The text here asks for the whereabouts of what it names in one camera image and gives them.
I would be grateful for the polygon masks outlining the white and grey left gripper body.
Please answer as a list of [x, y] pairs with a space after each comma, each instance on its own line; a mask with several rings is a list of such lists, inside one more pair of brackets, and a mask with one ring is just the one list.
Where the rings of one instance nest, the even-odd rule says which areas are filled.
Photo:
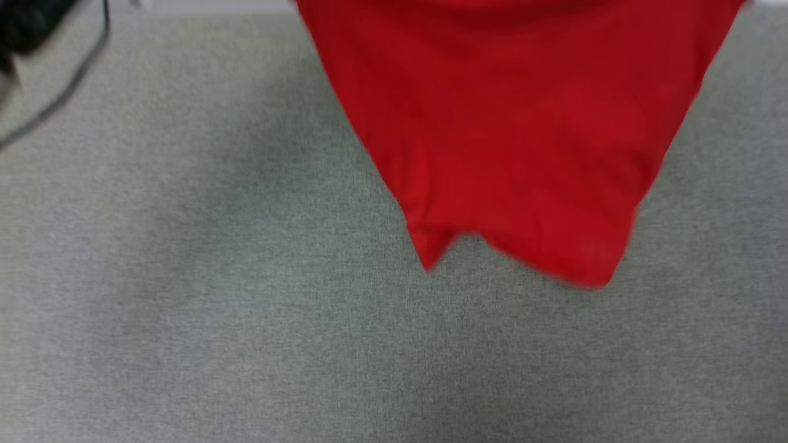
[[55, 33], [77, 1], [1, 2], [1, 101], [17, 79], [14, 57], [37, 51]]

